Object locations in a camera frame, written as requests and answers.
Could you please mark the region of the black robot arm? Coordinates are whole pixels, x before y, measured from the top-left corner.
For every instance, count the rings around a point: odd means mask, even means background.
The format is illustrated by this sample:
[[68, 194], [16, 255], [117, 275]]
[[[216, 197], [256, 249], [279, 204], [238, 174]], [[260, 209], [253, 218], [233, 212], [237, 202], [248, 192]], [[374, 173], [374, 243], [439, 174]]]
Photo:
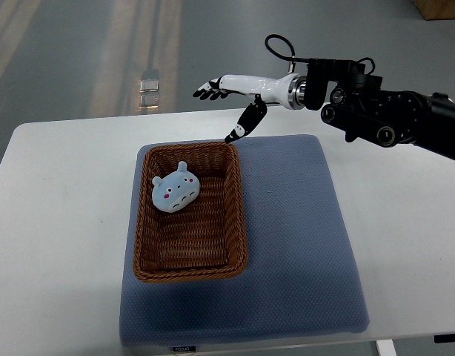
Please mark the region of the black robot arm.
[[445, 93], [381, 88], [365, 60], [308, 59], [304, 106], [322, 121], [383, 148], [413, 144], [455, 160], [455, 103]]

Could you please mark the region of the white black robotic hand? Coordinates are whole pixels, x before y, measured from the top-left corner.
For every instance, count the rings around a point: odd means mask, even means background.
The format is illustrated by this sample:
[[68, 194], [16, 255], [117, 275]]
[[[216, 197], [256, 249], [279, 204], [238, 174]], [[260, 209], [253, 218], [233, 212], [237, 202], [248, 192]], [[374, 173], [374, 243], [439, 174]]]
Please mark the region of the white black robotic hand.
[[235, 93], [253, 100], [225, 137], [226, 143], [232, 143], [254, 131], [265, 118], [269, 104], [279, 104], [289, 110], [303, 109], [305, 81], [306, 77], [298, 73], [290, 73], [281, 79], [227, 74], [204, 83], [193, 97], [213, 101]]

